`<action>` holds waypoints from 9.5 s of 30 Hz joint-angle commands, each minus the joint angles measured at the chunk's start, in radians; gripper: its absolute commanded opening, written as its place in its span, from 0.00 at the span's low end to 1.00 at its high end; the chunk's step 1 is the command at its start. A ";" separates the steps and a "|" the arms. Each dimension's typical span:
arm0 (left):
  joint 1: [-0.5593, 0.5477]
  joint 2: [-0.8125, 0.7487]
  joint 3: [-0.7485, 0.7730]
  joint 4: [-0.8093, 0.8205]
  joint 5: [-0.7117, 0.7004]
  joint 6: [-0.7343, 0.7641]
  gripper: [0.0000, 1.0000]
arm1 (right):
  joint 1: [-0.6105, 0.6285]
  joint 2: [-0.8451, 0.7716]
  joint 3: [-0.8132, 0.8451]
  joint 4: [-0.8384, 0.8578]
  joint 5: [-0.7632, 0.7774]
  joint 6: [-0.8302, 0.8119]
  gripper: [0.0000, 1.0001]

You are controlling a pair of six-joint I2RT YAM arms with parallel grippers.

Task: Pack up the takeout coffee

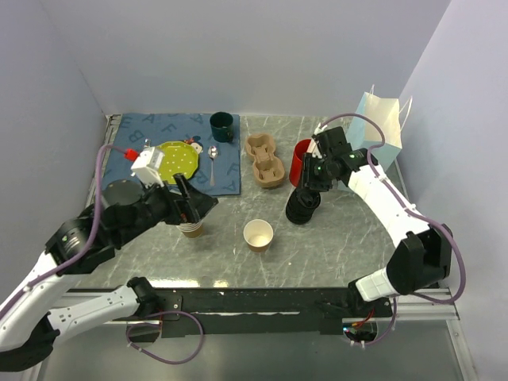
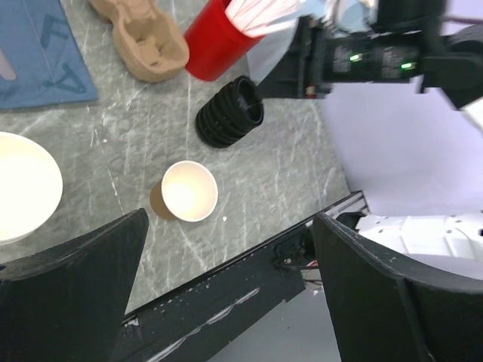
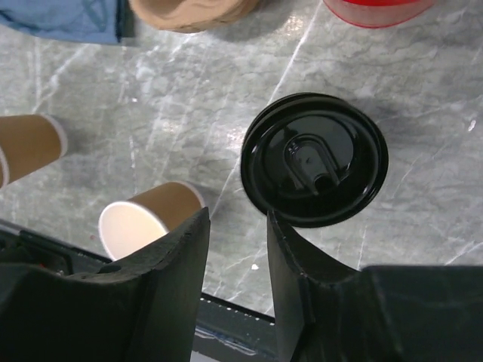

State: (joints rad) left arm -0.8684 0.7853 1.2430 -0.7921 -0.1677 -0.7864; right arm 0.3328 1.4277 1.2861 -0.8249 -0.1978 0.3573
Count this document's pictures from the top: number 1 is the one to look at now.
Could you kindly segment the brown paper cup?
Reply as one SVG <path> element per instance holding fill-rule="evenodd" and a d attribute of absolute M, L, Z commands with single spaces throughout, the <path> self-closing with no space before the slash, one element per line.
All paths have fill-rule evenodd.
<path fill-rule="evenodd" d="M 243 230 L 243 237 L 248 248 L 255 253 L 265 252 L 273 240 L 271 225 L 262 219 L 249 221 Z"/>

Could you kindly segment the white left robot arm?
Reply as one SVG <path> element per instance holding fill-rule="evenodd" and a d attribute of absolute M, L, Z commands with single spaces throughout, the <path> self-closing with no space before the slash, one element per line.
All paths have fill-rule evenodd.
<path fill-rule="evenodd" d="M 64 222 L 36 265 L 1 305 L 1 370 L 27 370 L 55 345 L 118 318 L 150 318 L 160 299 L 145 277 L 134 277 L 102 297 L 59 308 L 56 303 L 115 252 L 157 226 L 199 223 L 218 204 L 175 175 L 166 184 L 117 180 L 97 190 L 95 201 Z"/>

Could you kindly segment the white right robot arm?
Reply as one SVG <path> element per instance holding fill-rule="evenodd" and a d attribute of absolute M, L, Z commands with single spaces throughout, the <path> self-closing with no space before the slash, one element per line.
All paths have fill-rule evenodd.
<path fill-rule="evenodd" d="M 341 127 L 316 128 L 312 142 L 313 150 L 302 161 L 302 188 L 325 192 L 335 182 L 343 183 L 368 205 L 394 245 L 384 268 L 349 284 L 352 314 L 365 316 L 375 300 L 412 294 L 449 276 L 450 231 L 419 214 L 366 148 L 353 149 Z"/>

